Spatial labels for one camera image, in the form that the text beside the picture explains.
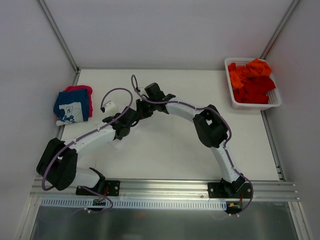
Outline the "white t-shirt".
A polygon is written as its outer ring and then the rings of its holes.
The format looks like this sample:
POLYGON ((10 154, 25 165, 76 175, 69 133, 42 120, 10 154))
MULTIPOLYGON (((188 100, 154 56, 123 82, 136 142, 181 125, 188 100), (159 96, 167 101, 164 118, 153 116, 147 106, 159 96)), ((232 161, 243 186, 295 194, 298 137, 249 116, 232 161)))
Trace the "white t-shirt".
POLYGON ((130 133, 127 136, 123 137, 122 140, 115 139, 115 140, 109 142, 108 145, 112 146, 113 148, 115 148, 117 150, 120 150, 124 146, 134 142, 135 137, 136 137, 139 129, 140 129, 139 125, 132 127, 130 129, 130 133))

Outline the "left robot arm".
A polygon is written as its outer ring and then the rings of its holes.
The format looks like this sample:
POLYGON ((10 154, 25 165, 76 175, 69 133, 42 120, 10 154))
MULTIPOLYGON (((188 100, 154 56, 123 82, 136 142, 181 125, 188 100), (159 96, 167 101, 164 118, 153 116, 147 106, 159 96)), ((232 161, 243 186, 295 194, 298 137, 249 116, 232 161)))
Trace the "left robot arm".
POLYGON ((42 176, 42 189, 62 191, 70 186, 79 187, 91 195, 103 194, 105 176, 93 167, 78 167, 78 160, 103 144, 122 140, 137 125, 141 114, 130 108, 102 120, 96 128, 68 140, 51 139, 36 167, 42 176))

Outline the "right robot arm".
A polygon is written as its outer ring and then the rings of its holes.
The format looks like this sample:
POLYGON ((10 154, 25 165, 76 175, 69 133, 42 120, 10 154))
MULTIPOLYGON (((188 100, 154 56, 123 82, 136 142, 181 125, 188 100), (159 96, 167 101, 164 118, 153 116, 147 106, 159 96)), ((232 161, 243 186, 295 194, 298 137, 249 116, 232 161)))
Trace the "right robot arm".
POLYGON ((193 123, 198 139, 212 151, 220 168, 221 180, 216 187, 216 192, 228 198, 239 196, 246 178, 233 163, 227 146, 232 133, 216 107, 213 105, 195 107, 181 101, 173 94, 165 95, 155 82, 144 90, 147 95, 141 95, 138 88, 135 88, 135 92, 140 97, 136 100, 136 110, 141 117, 149 118, 153 112, 158 111, 193 123))

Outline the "folded blue printed t-shirt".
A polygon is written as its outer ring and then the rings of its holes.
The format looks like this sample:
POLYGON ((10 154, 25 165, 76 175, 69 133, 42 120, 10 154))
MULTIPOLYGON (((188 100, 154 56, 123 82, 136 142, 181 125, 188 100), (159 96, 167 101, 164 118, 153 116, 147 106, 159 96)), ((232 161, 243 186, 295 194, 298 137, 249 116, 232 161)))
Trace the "folded blue printed t-shirt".
POLYGON ((63 95, 63 92, 59 92, 53 107, 53 112, 56 115, 56 125, 62 126, 80 122, 87 122, 83 119, 81 103, 65 103, 63 95))

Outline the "red t-shirt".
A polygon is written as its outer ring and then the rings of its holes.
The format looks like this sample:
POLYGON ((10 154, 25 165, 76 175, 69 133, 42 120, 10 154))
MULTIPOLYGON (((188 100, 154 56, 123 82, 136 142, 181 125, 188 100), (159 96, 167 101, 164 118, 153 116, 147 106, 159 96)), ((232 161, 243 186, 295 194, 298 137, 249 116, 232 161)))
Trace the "red t-shirt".
POLYGON ((249 78, 242 88, 233 90, 236 102, 243 104, 268 104, 267 93, 276 88, 273 80, 268 76, 249 78))

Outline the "orange t-shirt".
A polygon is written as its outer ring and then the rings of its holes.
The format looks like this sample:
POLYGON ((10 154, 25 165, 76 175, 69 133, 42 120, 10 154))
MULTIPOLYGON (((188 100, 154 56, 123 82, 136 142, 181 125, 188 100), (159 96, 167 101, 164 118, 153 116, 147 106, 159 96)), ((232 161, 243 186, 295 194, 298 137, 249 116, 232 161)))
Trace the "orange t-shirt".
POLYGON ((245 65, 237 65, 231 62, 227 65, 230 82, 233 88, 241 89, 250 78, 268 77, 272 73, 271 67, 266 61, 258 58, 245 65))

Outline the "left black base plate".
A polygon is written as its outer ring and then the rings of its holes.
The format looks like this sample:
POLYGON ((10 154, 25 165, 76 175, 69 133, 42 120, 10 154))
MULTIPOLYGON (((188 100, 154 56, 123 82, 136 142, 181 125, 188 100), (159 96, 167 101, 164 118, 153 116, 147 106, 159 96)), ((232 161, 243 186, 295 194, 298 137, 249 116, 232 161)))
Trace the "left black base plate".
POLYGON ((118 197, 120 191, 120 181, 118 180, 100 180, 94 187, 89 188, 89 191, 78 187, 75 191, 77 196, 94 196, 95 193, 98 193, 103 196, 118 197))

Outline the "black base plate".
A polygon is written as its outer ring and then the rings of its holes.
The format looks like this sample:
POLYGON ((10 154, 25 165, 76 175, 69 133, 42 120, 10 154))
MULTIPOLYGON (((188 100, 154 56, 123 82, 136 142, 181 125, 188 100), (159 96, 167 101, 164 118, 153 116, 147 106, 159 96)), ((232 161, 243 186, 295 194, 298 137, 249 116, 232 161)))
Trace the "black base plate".
POLYGON ((232 185, 226 183, 209 182, 207 191, 210 199, 250 199, 253 196, 253 190, 249 183, 244 183, 238 190, 235 190, 232 185))
POLYGON ((120 181, 118 180, 100 180, 94 187, 89 188, 89 191, 78 187, 75 191, 77 196, 94 196, 95 193, 98 193, 103 196, 118 197, 120 191, 120 181))

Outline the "aluminium mounting rail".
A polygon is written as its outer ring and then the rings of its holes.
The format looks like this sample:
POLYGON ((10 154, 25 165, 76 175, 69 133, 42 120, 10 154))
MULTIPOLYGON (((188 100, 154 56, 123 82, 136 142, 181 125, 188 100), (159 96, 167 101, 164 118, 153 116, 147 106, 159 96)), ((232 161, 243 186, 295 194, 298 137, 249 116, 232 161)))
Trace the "aluminium mounting rail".
POLYGON ((296 185, 288 181, 253 181, 250 199, 209 198, 208 183, 217 180, 107 179, 120 181, 119 199, 150 200, 253 200, 260 202, 299 202, 296 185))

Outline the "left aluminium frame post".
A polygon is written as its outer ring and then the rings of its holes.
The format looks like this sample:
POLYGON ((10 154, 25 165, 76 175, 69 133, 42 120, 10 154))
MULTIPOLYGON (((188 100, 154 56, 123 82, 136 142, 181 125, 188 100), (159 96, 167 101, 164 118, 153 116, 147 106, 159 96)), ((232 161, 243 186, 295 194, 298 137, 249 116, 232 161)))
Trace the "left aluminium frame post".
POLYGON ((80 68, 78 67, 69 46, 67 45, 67 42, 65 41, 57 23, 56 20, 51 13, 51 10, 49 9, 47 3, 45 0, 36 0, 36 3, 38 4, 40 10, 42 11, 46 21, 48 22, 58 44, 60 45, 65 57, 67 58, 69 64, 71 65, 72 69, 77 73, 80 68))

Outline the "aluminium frame post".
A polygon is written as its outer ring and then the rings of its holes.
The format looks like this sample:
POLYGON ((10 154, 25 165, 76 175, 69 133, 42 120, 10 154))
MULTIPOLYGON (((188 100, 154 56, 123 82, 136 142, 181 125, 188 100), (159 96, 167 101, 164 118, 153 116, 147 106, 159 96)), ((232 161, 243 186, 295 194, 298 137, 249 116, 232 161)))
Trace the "aluminium frame post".
POLYGON ((261 59, 265 60, 268 54, 272 51, 282 31, 285 29, 287 23, 289 22, 289 20, 291 19, 295 11, 298 9, 301 2, 302 2, 301 0, 292 0, 290 2, 288 8, 285 10, 274 32, 272 33, 270 39, 268 40, 262 54, 260 55, 261 59))
POLYGON ((69 46, 67 45, 67 42, 65 41, 57 23, 56 20, 51 13, 51 10, 49 9, 47 3, 45 0, 36 0, 36 3, 38 4, 40 10, 42 11, 46 21, 48 22, 58 44, 60 45, 65 57, 67 58, 69 64, 71 65, 72 69, 77 73, 80 68, 78 67, 69 46))

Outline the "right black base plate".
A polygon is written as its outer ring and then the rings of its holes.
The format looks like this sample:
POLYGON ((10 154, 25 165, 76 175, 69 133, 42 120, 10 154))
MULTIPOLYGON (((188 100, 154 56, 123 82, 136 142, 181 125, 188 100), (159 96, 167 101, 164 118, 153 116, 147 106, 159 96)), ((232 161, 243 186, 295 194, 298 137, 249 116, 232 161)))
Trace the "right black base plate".
POLYGON ((207 191, 210 199, 250 199, 253 196, 253 190, 249 183, 244 183, 238 190, 235 190, 232 185, 226 183, 209 182, 207 191))

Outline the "right aluminium frame post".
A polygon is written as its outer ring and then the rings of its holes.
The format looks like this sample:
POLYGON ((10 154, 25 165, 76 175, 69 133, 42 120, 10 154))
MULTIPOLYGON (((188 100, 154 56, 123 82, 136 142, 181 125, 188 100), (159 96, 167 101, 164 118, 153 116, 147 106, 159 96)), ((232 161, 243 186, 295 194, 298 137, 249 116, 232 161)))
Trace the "right aluminium frame post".
POLYGON ((285 29, 287 23, 289 22, 289 20, 291 19, 295 11, 298 9, 301 2, 302 2, 301 0, 292 0, 290 2, 288 8, 285 10, 274 32, 272 33, 270 39, 268 40, 262 54, 260 55, 261 59, 265 60, 268 54, 272 51, 282 31, 285 29))

